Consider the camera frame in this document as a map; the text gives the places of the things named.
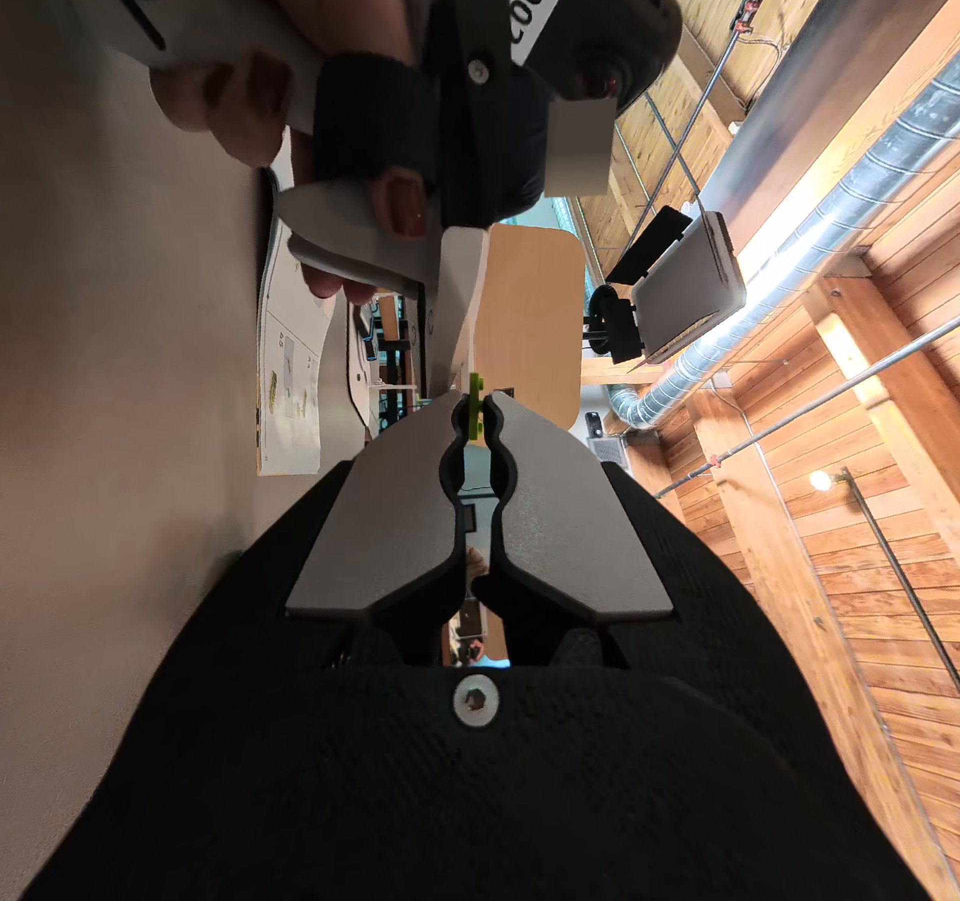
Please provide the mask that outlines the metal ceiling rod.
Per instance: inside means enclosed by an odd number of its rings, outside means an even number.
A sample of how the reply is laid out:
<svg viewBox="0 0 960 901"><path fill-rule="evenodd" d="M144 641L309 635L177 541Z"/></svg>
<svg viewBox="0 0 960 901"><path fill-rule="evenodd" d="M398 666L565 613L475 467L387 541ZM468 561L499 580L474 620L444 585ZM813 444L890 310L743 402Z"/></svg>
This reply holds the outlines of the metal ceiling rod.
<svg viewBox="0 0 960 901"><path fill-rule="evenodd" d="M723 75L735 47L744 41L746 35L753 32L754 19L763 2L764 0L740 0L728 25L726 46L715 64L711 63L710 57L690 30L683 29L672 69L676 72L682 86L690 93L694 107L678 134L671 133L651 94L644 93L644 101L669 146L669 155L654 187L646 194L646 203L621 249L622 255L639 238L644 223L654 214L657 199L676 164L680 165L694 199L700 198L701 187L683 156L683 148L698 122L705 120L707 127L727 146L733 138L730 123L744 120L745 108L730 89Z"/></svg>
<svg viewBox="0 0 960 901"><path fill-rule="evenodd" d="M654 499L658 501L663 500L669 493L675 491L679 487L682 487L699 477L711 473L714 469L719 469L722 467L723 463L726 463L726 461L734 458L736 455L759 444L763 439L774 435L783 428L786 428L794 422L800 420L802 417L812 414L826 404L831 403L834 401L834 399L840 397L841 395L849 391L854 391L856 388L861 387L871 379L877 378L878 376L882 375L882 373L899 365L906 359L924 351L932 343L942 340L942 338L958 329L959 315L956 315L953 319L948 320L941 326L928 331L901 346L899 349L895 350L894 353L884 356L880 361L858 372L850 379L846 379L844 382L835 386L832 390L827 391L819 398L804 404L802 407L781 418L773 425L753 432L750 437L727 449L726 451L710 455L702 465L692 469L688 474L666 485L666 487L654 492Z"/></svg>

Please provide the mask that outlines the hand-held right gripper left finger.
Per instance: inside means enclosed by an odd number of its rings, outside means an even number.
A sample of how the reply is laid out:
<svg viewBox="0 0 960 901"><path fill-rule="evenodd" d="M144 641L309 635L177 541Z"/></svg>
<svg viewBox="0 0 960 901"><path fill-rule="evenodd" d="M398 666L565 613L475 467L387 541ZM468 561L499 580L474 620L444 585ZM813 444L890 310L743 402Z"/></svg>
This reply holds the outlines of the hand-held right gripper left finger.
<svg viewBox="0 0 960 901"><path fill-rule="evenodd" d="M468 397L450 390L354 459L287 597L297 618L385 632L411 666L441 663L467 589L459 491Z"/></svg>

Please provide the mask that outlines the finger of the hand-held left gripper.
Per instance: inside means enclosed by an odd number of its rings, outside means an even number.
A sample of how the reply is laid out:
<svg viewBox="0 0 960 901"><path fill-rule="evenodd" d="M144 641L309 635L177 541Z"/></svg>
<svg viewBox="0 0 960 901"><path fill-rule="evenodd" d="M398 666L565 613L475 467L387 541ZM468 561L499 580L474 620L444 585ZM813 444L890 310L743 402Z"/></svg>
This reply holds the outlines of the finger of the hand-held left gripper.
<svg viewBox="0 0 960 901"><path fill-rule="evenodd" d="M438 243L438 264L423 308L422 393L429 400L469 385L489 247L487 228L450 227Z"/></svg>

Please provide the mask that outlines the light wooden board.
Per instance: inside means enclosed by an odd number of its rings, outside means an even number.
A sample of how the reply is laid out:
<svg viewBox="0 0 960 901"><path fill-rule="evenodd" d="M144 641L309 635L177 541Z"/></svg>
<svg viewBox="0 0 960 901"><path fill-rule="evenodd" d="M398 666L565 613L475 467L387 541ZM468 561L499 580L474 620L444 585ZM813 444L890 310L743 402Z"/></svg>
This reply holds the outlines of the light wooden board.
<svg viewBox="0 0 960 901"><path fill-rule="evenodd" d="M581 405L586 259L569 232L496 224L474 331L482 395L512 390L567 431Z"/></svg>

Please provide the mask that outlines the wall lamp with black pipe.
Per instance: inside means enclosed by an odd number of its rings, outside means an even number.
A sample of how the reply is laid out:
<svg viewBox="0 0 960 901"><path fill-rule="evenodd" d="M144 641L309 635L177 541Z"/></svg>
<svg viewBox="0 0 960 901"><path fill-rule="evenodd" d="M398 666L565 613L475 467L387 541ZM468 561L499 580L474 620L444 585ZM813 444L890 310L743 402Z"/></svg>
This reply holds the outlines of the wall lamp with black pipe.
<svg viewBox="0 0 960 901"><path fill-rule="evenodd" d="M891 543L883 532L879 521L862 494L857 480L854 478L851 471L846 467L842 467L838 474L832 474L824 470L817 470L812 472L808 479L810 486L819 492L829 492L835 486L839 485L847 487L858 510L866 521L875 542L880 547L889 567L893 571L894 577L906 596L908 604L917 616L924 633L926 634L931 646L942 663L942 667L944 667L953 688L955 689L956 693L959 693L958 667L954 663L954 659L952 655L950 655L944 640L930 618L929 612L927 611L926 607L924 607L912 581L907 576L900 559L895 554Z"/></svg>

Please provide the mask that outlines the lego instruction booklet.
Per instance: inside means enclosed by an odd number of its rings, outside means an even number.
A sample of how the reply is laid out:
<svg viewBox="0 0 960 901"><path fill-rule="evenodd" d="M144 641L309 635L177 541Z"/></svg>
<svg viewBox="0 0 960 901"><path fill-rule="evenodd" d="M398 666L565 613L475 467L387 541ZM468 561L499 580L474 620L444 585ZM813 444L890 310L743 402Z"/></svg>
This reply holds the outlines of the lego instruction booklet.
<svg viewBox="0 0 960 901"><path fill-rule="evenodd" d="M287 244L291 230L275 205L294 184L288 132L265 178L270 224L257 305L257 473L315 475L321 462L319 369L336 301L310 291Z"/></svg>

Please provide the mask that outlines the studio light panel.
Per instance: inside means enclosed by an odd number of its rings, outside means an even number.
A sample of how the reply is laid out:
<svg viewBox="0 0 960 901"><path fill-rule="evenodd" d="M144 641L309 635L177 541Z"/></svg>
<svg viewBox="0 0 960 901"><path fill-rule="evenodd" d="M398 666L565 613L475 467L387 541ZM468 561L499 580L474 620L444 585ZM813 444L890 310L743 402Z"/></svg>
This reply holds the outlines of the studio light panel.
<svg viewBox="0 0 960 901"><path fill-rule="evenodd" d="M583 339L614 364L660 366L746 303L723 215L665 206L590 296Z"/></svg>

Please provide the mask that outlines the silver ventilation duct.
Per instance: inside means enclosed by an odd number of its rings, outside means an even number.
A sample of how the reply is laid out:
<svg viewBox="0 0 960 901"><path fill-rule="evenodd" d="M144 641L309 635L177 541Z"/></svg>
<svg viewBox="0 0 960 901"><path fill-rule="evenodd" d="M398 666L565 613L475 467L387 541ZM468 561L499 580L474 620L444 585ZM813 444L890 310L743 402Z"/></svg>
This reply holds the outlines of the silver ventilation duct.
<svg viewBox="0 0 960 901"><path fill-rule="evenodd" d="M747 283L746 305L686 347L646 392L607 388L629 429L653 430L722 369L764 321L794 302L822 269L872 230L888 206L959 135L959 55L955 54L878 140L798 224Z"/></svg>

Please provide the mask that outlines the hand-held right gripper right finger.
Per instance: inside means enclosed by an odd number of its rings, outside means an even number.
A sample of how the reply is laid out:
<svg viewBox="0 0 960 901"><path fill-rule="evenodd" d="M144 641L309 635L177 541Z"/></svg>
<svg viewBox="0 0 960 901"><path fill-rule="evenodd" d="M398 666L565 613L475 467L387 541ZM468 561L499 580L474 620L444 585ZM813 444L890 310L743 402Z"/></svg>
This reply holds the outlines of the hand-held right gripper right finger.
<svg viewBox="0 0 960 901"><path fill-rule="evenodd" d="M612 475L579 439L497 391L483 405L490 484L481 601L503 624L511 666L545 666L565 635L659 622L674 604Z"/></svg>

